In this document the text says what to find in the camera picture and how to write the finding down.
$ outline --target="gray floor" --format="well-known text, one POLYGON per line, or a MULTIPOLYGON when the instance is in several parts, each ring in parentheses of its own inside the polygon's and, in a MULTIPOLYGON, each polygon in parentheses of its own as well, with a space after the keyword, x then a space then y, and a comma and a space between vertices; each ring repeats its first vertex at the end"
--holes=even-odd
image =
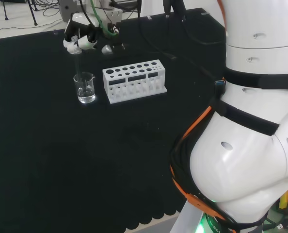
MULTIPOLYGON (((274 210, 270 210, 269 211, 269 214, 268 214, 268 218, 274 222, 278 222, 282 217, 282 214, 281 213, 278 213, 274 210)), ((272 230, 269 230, 269 231, 265 231, 266 233, 288 233, 288 230, 285 230, 285 229, 277 229, 277 228, 274 228, 272 230)))

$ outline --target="green light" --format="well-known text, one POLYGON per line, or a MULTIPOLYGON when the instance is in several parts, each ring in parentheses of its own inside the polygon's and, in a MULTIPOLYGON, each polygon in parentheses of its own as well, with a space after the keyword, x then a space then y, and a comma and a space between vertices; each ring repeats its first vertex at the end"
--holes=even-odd
POLYGON ((202 224, 199 224, 195 233, 204 233, 204 228, 203 228, 202 224))

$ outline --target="table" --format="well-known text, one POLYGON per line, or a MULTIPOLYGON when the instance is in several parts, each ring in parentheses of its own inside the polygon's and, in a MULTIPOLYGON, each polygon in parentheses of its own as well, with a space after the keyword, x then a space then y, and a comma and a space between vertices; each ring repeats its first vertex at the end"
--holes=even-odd
MULTIPOLYGON (((203 9, 188 11, 188 28, 204 41, 224 39, 224 28, 203 9)), ((81 105, 74 60, 63 31, 0 39, 0 232, 123 233, 151 218, 180 211, 168 153, 175 138, 206 108, 213 81, 187 57, 221 78, 225 47, 193 44, 171 17, 171 46, 162 15, 122 23, 134 49, 121 57, 85 53, 82 69, 96 75, 96 100, 81 105), (102 69, 160 59, 167 94, 110 105, 102 69)), ((100 39, 99 48, 107 42, 100 39)))

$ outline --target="test tube rack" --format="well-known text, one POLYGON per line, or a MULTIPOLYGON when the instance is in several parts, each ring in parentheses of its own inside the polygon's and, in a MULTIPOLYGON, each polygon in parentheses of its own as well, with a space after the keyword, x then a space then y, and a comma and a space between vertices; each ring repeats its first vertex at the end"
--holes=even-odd
POLYGON ((110 103, 167 92, 165 68, 159 60, 103 70, 104 89, 110 103))

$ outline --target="water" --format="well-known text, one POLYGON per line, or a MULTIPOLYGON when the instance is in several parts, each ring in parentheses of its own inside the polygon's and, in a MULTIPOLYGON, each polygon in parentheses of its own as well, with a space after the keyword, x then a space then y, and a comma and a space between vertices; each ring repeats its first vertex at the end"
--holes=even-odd
POLYGON ((78 89, 77 96, 82 103, 91 103, 96 99, 95 91, 92 88, 86 87, 85 89, 78 89))

